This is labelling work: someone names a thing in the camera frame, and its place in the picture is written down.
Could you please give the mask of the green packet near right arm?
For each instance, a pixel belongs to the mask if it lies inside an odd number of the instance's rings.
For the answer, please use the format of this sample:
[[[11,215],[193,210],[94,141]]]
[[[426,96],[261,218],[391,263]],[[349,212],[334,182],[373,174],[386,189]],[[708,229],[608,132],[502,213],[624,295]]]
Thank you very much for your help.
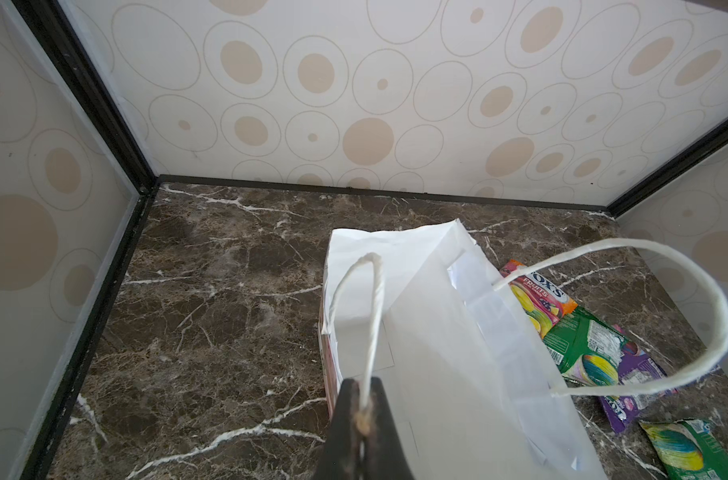
[[[707,420],[639,423],[670,479],[728,480],[728,452]]]

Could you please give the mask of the white paper bag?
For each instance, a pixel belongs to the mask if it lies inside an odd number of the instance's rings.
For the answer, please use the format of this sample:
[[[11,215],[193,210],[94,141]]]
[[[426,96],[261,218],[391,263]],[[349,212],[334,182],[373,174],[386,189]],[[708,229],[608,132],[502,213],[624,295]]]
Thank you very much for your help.
[[[601,479],[571,388],[510,280],[461,222],[337,229],[324,271],[320,345],[328,400],[361,382],[397,405],[417,479]]]

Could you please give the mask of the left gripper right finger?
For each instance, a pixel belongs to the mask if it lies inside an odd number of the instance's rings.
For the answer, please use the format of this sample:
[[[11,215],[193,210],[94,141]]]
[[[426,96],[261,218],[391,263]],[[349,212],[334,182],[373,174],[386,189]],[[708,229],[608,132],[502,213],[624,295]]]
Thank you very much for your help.
[[[373,377],[362,410],[362,478],[414,479],[404,453],[384,384]]]

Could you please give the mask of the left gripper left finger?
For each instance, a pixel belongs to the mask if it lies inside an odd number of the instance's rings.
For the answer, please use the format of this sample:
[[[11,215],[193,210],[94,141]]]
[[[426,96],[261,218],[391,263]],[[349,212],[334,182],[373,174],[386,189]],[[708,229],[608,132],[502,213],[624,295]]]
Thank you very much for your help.
[[[354,480],[360,477],[360,436],[354,420],[358,401],[358,382],[354,379],[345,379],[335,403],[327,439],[312,479]]]

